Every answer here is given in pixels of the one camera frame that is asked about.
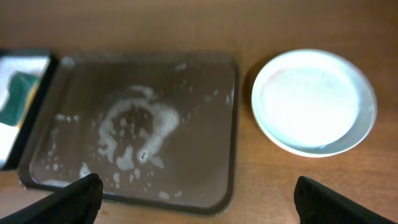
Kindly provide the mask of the green and yellow sponge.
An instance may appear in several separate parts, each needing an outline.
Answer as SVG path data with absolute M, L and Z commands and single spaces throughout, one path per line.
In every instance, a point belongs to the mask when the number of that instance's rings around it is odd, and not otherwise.
M 16 72 L 7 86 L 8 97 L 1 109 L 1 123 L 21 127 L 39 87 L 41 78 Z

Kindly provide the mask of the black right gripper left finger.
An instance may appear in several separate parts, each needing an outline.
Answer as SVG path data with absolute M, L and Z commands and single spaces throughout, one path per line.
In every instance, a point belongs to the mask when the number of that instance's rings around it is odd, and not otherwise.
M 87 223 L 95 221 L 103 199 L 97 174 L 86 177 L 1 219 L 1 224 Z

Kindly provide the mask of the light green stained plate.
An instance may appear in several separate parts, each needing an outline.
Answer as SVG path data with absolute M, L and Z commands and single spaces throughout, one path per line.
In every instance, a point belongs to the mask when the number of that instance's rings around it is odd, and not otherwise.
M 354 148 L 377 117 L 376 94 L 363 72 L 316 49 L 291 50 L 268 61 L 252 86 L 251 107 L 274 144 L 313 158 Z

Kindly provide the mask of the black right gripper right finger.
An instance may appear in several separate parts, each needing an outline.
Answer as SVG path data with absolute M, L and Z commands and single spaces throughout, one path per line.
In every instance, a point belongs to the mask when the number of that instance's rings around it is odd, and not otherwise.
M 300 224 L 395 224 L 307 176 L 297 180 L 294 204 Z

